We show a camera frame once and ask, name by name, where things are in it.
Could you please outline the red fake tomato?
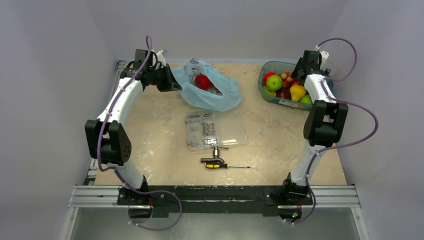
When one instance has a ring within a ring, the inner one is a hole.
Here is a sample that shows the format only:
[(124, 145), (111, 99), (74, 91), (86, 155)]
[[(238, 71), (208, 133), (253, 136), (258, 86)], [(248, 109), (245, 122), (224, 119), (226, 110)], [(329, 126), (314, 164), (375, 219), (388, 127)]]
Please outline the red fake tomato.
[(199, 74), (194, 79), (194, 84), (201, 90), (208, 90), (212, 86), (212, 82), (204, 74)]

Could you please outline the light blue printed plastic bag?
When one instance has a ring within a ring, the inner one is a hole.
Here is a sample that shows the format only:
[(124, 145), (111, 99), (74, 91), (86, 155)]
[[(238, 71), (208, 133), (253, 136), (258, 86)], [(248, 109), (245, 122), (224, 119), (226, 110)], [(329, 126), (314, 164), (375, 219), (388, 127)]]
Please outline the light blue printed plastic bag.
[[(181, 97), (191, 106), (225, 112), (239, 105), (242, 94), (236, 79), (223, 75), (211, 64), (192, 58), (183, 65), (171, 69), (176, 81), (181, 85)], [(208, 90), (195, 86), (195, 77), (205, 75), (212, 86)]]

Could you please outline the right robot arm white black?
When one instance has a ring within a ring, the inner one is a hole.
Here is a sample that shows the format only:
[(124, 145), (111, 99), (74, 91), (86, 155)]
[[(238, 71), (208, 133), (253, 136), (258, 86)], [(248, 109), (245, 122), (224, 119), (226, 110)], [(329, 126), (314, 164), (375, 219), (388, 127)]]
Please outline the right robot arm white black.
[(309, 183), (324, 149), (337, 143), (344, 129), (348, 106), (338, 103), (328, 85), (329, 69), (322, 64), (328, 54), (319, 50), (305, 50), (292, 76), (303, 83), (309, 93), (312, 107), (303, 128), (305, 147), (293, 171), (284, 180), (280, 196), (288, 204), (298, 204), (312, 196)]

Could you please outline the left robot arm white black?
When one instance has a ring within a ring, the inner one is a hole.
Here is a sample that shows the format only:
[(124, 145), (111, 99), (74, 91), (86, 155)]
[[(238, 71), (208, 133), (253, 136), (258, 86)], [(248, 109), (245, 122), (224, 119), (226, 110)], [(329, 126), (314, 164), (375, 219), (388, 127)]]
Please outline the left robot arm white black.
[(160, 92), (180, 91), (164, 51), (138, 49), (135, 58), (118, 74), (118, 83), (103, 112), (84, 125), (89, 154), (101, 172), (112, 171), (121, 180), (117, 204), (144, 205), (153, 201), (146, 177), (131, 161), (132, 143), (124, 124), (147, 86)]

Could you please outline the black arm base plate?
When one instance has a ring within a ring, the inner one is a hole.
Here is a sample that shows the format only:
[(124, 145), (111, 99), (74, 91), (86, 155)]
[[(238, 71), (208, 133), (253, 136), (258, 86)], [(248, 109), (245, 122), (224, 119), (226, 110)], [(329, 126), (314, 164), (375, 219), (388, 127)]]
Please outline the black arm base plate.
[(288, 209), (311, 207), (313, 200), (309, 193), (285, 193), (280, 185), (151, 185), (139, 193), (120, 186), (116, 203), (130, 208), (147, 207), (154, 218), (179, 212), (278, 217), (286, 215)]

